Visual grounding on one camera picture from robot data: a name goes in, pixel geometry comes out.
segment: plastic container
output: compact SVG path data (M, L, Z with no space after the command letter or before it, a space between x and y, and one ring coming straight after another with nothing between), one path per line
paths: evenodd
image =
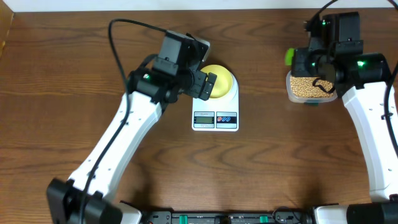
M292 91L292 87L290 86L290 76L291 76L290 73L291 73L291 71L286 76L286 89L287 89L287 95L289 96L289 99L291 100L291 102L294 102L294 103L327 103L327 102L331 102L337 98L336 91L333 93L332 97L327 97L327 98L306 98L306 97L296 96Z

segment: green light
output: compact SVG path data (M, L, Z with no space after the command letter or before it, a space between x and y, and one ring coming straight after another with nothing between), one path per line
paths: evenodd
M364 66L364 64L365 64L365 62L362 62L362 61L357 61L357 63L358 63L358 66L359 66L359 67L362 67L362 66Z

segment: brown wooden surface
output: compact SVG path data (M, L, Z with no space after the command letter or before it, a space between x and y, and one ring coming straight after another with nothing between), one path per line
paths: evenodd
M398 14L359 10L365 52L398 60ZM240 130L191 129L192 99L167 108L128 165L118 200L138 208L273 210L369 201L368 175L342 102L287 98L284 56L306 46L315 10L18 13L0 59L0 223L48 223L45 189L66 180L112 120L123 88L107 40L126 17L212 44L240 92ZM121 24L126 71L159 51L162 34Z

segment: white backdrop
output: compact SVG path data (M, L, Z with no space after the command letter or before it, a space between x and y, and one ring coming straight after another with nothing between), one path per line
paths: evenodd
M329 0L4 0L14 12L320 8ZM391 7L386 0L339 0L331 7Z

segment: white digital scale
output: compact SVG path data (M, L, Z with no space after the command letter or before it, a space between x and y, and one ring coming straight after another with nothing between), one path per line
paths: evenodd
M202 71L214 73L217 75L217 80L207 101L193 99L192 129L195 131L237 131L239 129L239 88L234 75L219 65L209 65Z

